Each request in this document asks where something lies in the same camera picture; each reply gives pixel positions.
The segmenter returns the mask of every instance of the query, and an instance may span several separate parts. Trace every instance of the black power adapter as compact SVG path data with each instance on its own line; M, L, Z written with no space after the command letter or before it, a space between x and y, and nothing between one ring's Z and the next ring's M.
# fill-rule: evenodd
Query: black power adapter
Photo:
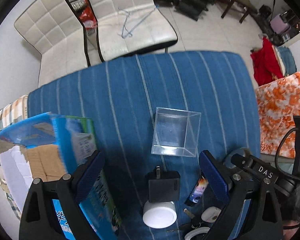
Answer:
M161 171L157 166L148 173L149 202L167 202L179 200L180 174L177 171Z

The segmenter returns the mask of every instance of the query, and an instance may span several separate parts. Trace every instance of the clear plastic box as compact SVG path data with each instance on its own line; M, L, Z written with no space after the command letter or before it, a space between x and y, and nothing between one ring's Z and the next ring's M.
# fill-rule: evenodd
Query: clear plastic box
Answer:
M196 157L201 113L157 107L152 154Z

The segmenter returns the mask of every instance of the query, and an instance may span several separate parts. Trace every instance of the silver bolt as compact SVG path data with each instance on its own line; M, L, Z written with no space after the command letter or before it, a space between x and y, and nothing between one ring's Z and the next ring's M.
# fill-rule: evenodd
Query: silver bolt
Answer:
M71 174L65 174L65 175L62 176L62 178L63 178L64 180L71 179Z
M33 180L33 184L39 184L39 182L40 182L39 178L36 178L36 179Z
M271 183L271 180L268 179L268 178L264 178L264 179L263 179L263 182L266 183L266 184L270 184L270 183Z
M232 175L232 178L234 179L234 180L240 180L241 179L241 176L239 175L239 174L233 174Z

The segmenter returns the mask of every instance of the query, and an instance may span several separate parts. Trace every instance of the brown cardboard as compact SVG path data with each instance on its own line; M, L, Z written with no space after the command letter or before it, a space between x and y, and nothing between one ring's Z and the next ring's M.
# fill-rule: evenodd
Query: brown cardboard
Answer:
M60 179L66 174L58 152L57 145L42 145L22 151L29 161L32 177L41 178L43 182Z

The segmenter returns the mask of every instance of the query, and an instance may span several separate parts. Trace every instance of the checkered fabric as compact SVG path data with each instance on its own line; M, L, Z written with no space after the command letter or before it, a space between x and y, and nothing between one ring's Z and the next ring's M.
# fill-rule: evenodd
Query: checkered fabric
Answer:
M0 110L0 131L5 127L17 123L21 120L28 118L27 114L27 100L28 95L24 95L14 101L12 104L7 105L5 108ZM9 188L5 183L5 180L0 172L0 187L5 191L7 200L15 213L16 217L21 219L21 212L17 207L13 197L10 194Z

